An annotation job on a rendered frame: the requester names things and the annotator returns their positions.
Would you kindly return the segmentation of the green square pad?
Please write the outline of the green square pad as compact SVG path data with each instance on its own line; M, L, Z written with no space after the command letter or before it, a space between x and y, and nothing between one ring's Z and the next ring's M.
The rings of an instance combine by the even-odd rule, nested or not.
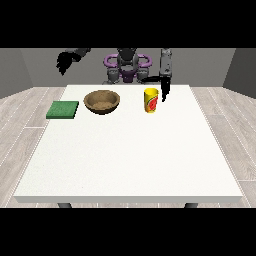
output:
M78 106L78 101L54 101L46 114L46 118L73 119Z

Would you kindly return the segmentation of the yellow cup with melon print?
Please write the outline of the yellow cup with melon print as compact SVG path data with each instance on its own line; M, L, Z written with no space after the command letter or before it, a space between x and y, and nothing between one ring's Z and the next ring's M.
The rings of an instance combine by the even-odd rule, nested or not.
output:
M156 88L144 90L144 109L147 113L154 113L158 102L159 91Z

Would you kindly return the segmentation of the brown wooden bowl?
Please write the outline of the brown wooden bowl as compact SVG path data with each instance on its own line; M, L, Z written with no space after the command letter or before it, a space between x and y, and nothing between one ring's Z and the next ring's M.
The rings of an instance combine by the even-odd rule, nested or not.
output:
M120 103L120 96L110 90L97 90L84 97L84 105L95 114L105 115L113 112Z

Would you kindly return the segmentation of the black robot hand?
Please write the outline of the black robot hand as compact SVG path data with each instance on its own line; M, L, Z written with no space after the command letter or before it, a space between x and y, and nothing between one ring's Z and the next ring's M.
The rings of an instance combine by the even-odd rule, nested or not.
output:
M73 52L61 52L58 55L56 67L62 75L64 75L67 69L71 66L73 62L73 57Z
M167 95L171 88L171 77L170 76L151 76L142 79L143 83L160 82L162 91L162 101L166 100Z

